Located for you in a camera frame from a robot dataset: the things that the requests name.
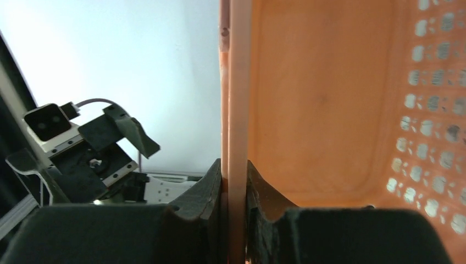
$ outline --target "wire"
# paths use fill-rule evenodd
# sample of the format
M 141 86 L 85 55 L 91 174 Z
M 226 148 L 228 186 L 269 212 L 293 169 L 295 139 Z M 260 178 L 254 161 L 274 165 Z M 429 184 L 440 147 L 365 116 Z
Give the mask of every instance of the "wire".
M 117 103 L 113 102 L 112 100 L 105 99 L 105 98 L 93 98 L 93 99 L 87 99 L 82 102 L 79 102 L 75 104 L 76 107 L 83 107 L 85 105 L 88 105 L 90 103 L 109 103 L 111 105 L 118 105 Z M 142 172 L 142 154 L 141 151 L 137 152 L 137 163 L 139 164 L 139 172 Z
M 115 102 L 113 102 L 112 100 L 109 100 L 109 99 L 93 98 L 93 99 L 87 99 L 87 100 L 84 100 L 82 102 L 79 102 L 79 103 L 76 104 L 76 106 L 77 107 L 82 107 L 82 106 L 88 105 L 90 103 L 97 103 L 97 102 L 110 103 L 112 105 L 118 105 L 117 103 L 115 103 Z

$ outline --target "cable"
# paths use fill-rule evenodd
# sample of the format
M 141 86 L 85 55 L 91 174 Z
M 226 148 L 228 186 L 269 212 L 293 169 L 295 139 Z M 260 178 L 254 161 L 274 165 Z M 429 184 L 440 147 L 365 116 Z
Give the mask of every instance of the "cable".
M 85 105 L 88 105 L 90 103 L 109 103 L 111 105 L 118 105 L 117 103 L 113 102 L 112 100 L 109 100 L 109 99 L 105 99 L 105 98 L 93 98 L 93 99 L 87 99 L 87 100 L 84 100 L 82 102 L 79 102 L 77 104 L 75 104 L 76 107 L 83 107 Z M 137 163 L 139 164 L 139 172 L 142 172 L 142 155 L 141 155 L 141 151 L 138 151 L 137 152 Z
M 110 103 L 112 105 L 118 105 L 117 103 L 113 102 L 112 100 L 109 99 L 103 99 L 103 98 L 93 98 L 93 99 L 87 99 L 82 102 L 79 102 L 76 104 L 77 107 L 82 107 L 85 105 L 88 105 L 90 103 L 96 103 L 96 102 L 101 102 L 101 103 Z

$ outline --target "orange plastic bin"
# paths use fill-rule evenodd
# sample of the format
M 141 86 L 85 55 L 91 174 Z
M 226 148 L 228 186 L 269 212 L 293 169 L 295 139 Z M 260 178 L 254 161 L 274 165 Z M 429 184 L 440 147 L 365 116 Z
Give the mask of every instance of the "orange plastic bin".
M 250 160 L 300 206 L 417 210 L 466 263 L 465 23 L 465 0 L 253 1 Z

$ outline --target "white wall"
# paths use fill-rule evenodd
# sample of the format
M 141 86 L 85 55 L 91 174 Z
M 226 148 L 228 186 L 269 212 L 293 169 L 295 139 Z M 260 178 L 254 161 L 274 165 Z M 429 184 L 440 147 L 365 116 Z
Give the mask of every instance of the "white wall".
M 0 0 L 0 31 L 38 105 L 113 100 L 162 146 L 144 170 L 205 172 L 220 156 L 218 2 Z

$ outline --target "orange plastic surface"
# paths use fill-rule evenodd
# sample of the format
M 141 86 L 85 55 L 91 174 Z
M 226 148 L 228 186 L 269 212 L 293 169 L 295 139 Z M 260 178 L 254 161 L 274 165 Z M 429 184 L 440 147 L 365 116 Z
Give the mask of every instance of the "orange plastic surface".
M 411 208 L 466 263 L 466 1 L 262 0 L 250 160 L 300 206 Z

